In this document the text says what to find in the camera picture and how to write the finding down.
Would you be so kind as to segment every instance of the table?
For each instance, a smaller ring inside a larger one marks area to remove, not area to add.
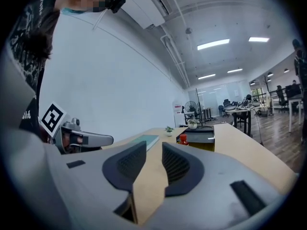
[[[234,116],[234,127],[236,128],[236,120],[237,120],[237,114],[238,113],[246,113],[248,112],[248,136],[250,137],[251,132],[251,111],[247,109],[243,110],[225,110],[226,113],[232,114]],[[244,119],[244,134],[246,134],[246,118]]]
[[[302,103],[303,95],[297,94],[291,98],[288,98],[289,103],[289,132],[291,133],[291,127],[292,127],[292,103],[298,102],[298,124],[301,125],[301,115],[302,115],[302,109],[301,109],[301,103]]]
[[[172,137],[165,135],[164,128],[153,128],[143,133],[116,142],[110,149],[134,140],[140,135],[159,135],[159,141],[147,152],[146,163],[133,184],[136,212],[140,225],[158,209],[164,200],[168,186],[167,175],[162,165],[162,142],[175,143],[176,137],[187,128],[175,128]],[[214,125],[215,152],[237,159],[262,175],[283,195],[287,194],[296,180],[296,174],[279,158],[252,138],[229,124]]]
[[[186,112],[184,113],[185,117],[191,118],[193,116],[195,116],[195,112]]]

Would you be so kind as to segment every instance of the white wall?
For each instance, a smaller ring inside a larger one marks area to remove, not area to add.
[[[270,82],[269,85],[270,91],[276,90],[277,85],[280,85],[282,88],[285,88],[287,85],[292,85],[293,80],[296,80],[296,83],[299,83],[299,78],[295,75],[294,70],[288,73],[284,73],[282,76],[273,79]]]
[[[288,35],[285,38],[284,43],[281,44],[279,48],[266,61],[262,62],[258,66],[255,66],[253,70],[248,73],[247,80],[253,81],[289,57],[294,52],[292,40],[295,38],[298,37],[294,32]]]
[[[239,83],[240,92],[243,98],[246,97],[248,94],[251,94],[250,85],[247,80],[242,80],[242,81],[239,81],[238,83]]]
[[[300,83],[299,77],[295,74],[294,58],[295,53],[272,68],[274,76],[271,77],[272,81],[269,83],[271,91],[276,90],[277,85],[281,85],[282,88],[285,88],[287,85],[291,85],[293,80],[296,80],[296,83]],[[284,73],[286,68],[290,70],[288,73]]]
[[[82,130],[115,141],[153,127],[174,127],[172,102],[185,102],[187,94],[170,75],[172,61],[164,57],[163,45],[124,12],[107,12],[92,30],[96,18],[60,16],[40,116],[55,101],[80,119]]]

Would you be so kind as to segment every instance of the cable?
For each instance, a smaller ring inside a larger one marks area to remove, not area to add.
[[[261,137],[261,132],[260,132],[260,125],[259,125],[259,120],[258,120],[258,117],[257,117],[257,112],[255,111],[255,115],[256,115],[256,118],[257,118],[257,123],[258,123],[258,127],[259,127],[259,134],[260,134],[260,144],[263,145],[263,142],[262,142],[262,137]]]

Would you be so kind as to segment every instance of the red bottle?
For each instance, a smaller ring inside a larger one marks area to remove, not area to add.
[[[186,146],[189,145],[189,143],[187,141],[187,135],[185,135],[185,134],[180,135],[180,142],[179,142],[179,144],[186,145]]]

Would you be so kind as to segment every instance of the ceiling light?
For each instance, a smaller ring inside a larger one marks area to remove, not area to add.
[[[197,46],[197,50],[201,50],[204,48],[209,48],[209,47],[213,47],[213,46],[217,46],[217,45],[222,45],[222,44],[228,44],[230,39],[225,39],[225,40],[220,40],[220,41],[215,41],[212,43],[207,43],[207,44],[203,44],[203,45],[199,45]]]
[[[232,73],[232,72],[235,72],[235,71],[242,71],[243,69],[236,69],[236,70],[231,70],[231,71],[228,71],[227,73]]]
[[[205,79],[205,78],[214,77],[214,76],[215,76],[215,74],[212,74],[212,75],[208,75],[208,76],[200,77],[200,78],[198,78],[198,79]]]
[[[269,41],[269,38],[266,37],[250,37],[249,42],[263,42],[266,43]]]

